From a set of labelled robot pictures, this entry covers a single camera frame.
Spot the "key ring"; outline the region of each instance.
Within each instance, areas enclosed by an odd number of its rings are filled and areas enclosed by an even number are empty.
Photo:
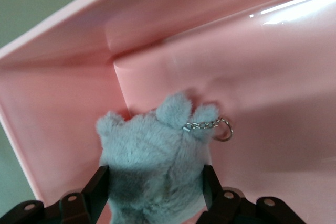
[[[218,125],[222,122],[225,123],[229,127],[230,136],[228,136],[228,137],[214,136],[213,139],[216,140],[216,141],[219,141],[219,142],[227,142],[233,137],[233,128],[232,128],[231,124],[222,117],[219,117],[215,121],[211,121],[211,122],[187,123],[183,127],[183,129],[185,131],[188,131],[188,132],[190,132],[190,130],[194,130],[194,129],[199,129],[199,130],[212,129],[212,128],[218,127]]]

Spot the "stuffed animal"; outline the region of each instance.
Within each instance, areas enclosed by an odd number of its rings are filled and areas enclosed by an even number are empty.
[[[178,224],[204,207],[202,170],[211,162],[214,131],[186,124],[217,117],[212,104],[192,114],[191,101],[178,93],[129,121],[114,112],[98,120],[100,165],[110,169],[112,224]]]

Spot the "fluffy blue fur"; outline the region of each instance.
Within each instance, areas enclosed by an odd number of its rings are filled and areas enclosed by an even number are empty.
[[[182,128],[215,120],[218,109],[202,105],[193,115],[191,109],[178,93],[127,122],[113,112],[98,120],[100,164],[110,167],[112,224],[178,224],[204,207],[202,170],[214,132]]]

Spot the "metal bolt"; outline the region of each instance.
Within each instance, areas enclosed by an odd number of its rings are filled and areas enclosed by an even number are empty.
[[[227,199],[233,199],[234,195],[233,195],[233,193],[227,191],[227,192],[224,193],[224,197],[227,198]]]
[[[265,205],[267,205],[269,207],[275,206],[275,202],[273,200],[271,200],[271,199],[268,199],[268,198],[264,199],[264,203],[265,203]]]
[[[68,198],[68,201],[74,201],[77,199],[77,196],[73,195]]]
[[[29,205],[25,206],[24,209],[25,209],[25,211],[29,211],[29,210],[32,210],[34,207],[35,207],[35,204],[32,203],[32,204],[29,204]]]

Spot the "pink plastic container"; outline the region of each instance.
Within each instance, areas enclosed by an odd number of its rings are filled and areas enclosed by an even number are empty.
[[[336,223],[335,14],[336,0],[75,0],[0,50],[1,123],[51,205],[98,168],[98,117],[187,90],[234,126],[212,143],[223,186]]]

